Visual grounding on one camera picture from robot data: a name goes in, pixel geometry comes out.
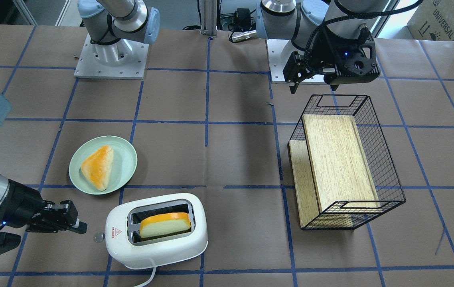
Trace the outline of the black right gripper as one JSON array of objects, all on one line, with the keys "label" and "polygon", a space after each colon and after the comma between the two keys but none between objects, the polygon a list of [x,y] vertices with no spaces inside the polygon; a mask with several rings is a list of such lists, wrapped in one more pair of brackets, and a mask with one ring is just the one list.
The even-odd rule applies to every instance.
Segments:
[{"label": "black right gripper", "polygon": [[[45,202],[39,191],[29,188],[19,182],[9,180],[8,195],[1,204],[4,214],[0,220],[1,229],[5,226],[21,228],[27,226],[26,232],[58,233],[72,231],[78,234],[87,232],[88,224],[79,221],[79,213],[72,201],[62,201],[59,204]],[[45,210],[45,218],[38,217]]]}]

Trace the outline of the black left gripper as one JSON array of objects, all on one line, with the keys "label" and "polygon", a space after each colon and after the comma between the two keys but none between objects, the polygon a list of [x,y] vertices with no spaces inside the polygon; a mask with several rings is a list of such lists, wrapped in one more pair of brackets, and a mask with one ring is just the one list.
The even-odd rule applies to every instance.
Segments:
[{"label": "black left gripper", "polygon": [[[322,75],[328,75],[335,72],[333,65],[328,63],[330,58],[330,49],[328,47],[327,37],[329,36],[337,36],[342,39],[347,39],[345,37],[338,36],[326,25],[319,28],[318,32],[314,36],[311,48],[307,50],[307,64],[310,67],[310,71],[305,68],[304,57],[298,53],[298,51],[293,51],[290,54],[283,68],[283,76],[286,83],[291,83],[289,87],[291,94],[296,93],[300,83],[306,79],[314,77],[315,74],[320,73]],[[365,25],[362,24],[360,28],[356,28],[355,36],[349,39],[365,39]]]}]

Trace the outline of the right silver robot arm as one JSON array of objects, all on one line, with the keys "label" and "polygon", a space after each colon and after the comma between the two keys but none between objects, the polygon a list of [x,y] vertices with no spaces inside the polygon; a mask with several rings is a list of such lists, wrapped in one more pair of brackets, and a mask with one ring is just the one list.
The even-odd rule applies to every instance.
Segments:
[{"label": "right silver robot arm", "polygon": [[[160,12],[143,0],[80,0],[77,9],[88,30],[88,46],[96,49],[98,62],[106,67],[133,62],[136,53],[129,41],[152,44],[158,37]],[[0,126],[11,108],[0,93]],[[2,231],[5,226],[40,233],[70,230],[83,234],[87,230],[72,201],[45,201],[36,190],[0,174],[1,237],[9,236]]]}]

